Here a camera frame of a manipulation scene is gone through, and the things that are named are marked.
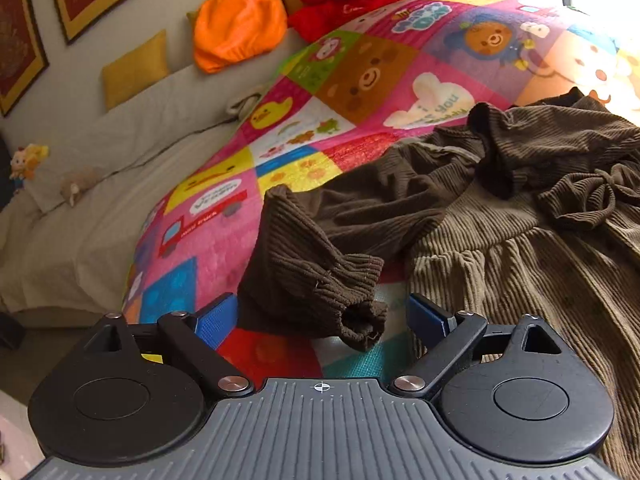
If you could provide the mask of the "brown corduroy dotted dress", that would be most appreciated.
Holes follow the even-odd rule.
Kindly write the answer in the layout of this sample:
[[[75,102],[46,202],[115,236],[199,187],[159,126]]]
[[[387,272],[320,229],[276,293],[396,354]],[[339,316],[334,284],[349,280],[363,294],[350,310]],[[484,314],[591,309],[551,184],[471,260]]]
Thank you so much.
[[[409,288],[453,311],[542,316],[616,405],[605,461],[639,474],[639,129],[572,90],[397,142],[308,192],[266,193],[240,281],[246,330],[371,349],[374,289],[407,258]]]

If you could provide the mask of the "beige covered sofa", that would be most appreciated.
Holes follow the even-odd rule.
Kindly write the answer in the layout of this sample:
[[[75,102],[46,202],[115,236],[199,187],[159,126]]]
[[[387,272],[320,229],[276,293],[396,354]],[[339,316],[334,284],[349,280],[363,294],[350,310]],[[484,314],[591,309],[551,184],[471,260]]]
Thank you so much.
[[[179,70],[52,148],[1,213],[1,309],[26,326],[83,326],[122,306],[143,223],[163,196],[226,146],[229,105],[262,88],[304,47],[288,30],[270,53],[204,75]],[[71,171],[101,181],[71,207]]]

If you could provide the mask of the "beige small plush animal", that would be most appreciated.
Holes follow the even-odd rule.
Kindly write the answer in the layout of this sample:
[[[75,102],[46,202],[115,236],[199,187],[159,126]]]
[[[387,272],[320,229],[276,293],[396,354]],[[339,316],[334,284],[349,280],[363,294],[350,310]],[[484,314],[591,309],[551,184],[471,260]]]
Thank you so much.
[[[69,172],[63,177],[60,193],[65,203],[75,206],[85,192],[96,186],[102,178],[101,171],[86,167]]]

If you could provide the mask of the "small colourful doll toy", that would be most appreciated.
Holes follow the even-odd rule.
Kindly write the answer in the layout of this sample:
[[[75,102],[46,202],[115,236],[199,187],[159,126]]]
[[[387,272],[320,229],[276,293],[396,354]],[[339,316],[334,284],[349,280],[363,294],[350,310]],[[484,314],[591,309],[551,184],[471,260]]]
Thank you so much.
[[[47,145],[28,144],[26,148],[18,148],[11,160],[10,179],[13,181],[14,192],[24,188],[25,180],[32,180],[36,168],[49,156]]]

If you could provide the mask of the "colourful cartoon play mat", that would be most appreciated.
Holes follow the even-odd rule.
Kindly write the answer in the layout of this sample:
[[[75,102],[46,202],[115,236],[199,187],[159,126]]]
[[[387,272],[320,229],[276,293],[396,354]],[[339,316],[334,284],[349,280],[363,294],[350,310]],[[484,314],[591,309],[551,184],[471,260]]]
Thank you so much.
[[[478,103],[508,110],[578,90],[639,129],[639,24],[611,32],[567,8],[526,0],[405,0],[306,47],[230,142],[151,212],[124,299],[129,324],[195,316],[226,292],[238,322],[215,350],[236,374],[362,377],[392,382],[416,359],[406,324],[407,258],[388,260],[375,285],[386,305],[367,351],[340,338],[246,330],[238,288],[255,248],[264,198],[308,192],[374,162],[399,141],[462,126]]]

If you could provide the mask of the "yellow square cushion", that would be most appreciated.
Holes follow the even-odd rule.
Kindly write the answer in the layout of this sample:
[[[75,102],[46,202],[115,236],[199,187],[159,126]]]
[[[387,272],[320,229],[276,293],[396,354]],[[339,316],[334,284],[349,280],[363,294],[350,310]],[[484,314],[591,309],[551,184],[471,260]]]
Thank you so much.
[[[105,108],[111,110],[170,75],[163,29],[101,70]]]

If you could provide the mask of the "orange pumpkin plush cushion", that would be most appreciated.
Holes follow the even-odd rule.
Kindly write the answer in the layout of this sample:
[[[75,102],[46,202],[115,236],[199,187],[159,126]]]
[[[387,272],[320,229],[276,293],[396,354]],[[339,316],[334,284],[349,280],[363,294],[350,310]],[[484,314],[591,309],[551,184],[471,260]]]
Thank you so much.
[[[287,30],[282,0],[205,0],[192,27],[194,64],[219,73],[271,52]]]

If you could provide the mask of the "red framed picture left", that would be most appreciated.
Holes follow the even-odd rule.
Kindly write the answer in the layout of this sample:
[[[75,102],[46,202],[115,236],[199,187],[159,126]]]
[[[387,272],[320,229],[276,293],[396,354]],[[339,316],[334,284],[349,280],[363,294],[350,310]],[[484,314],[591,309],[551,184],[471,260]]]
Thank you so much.
[[[1,116],[8,117],[48,66],[32,0],[0,0]]]

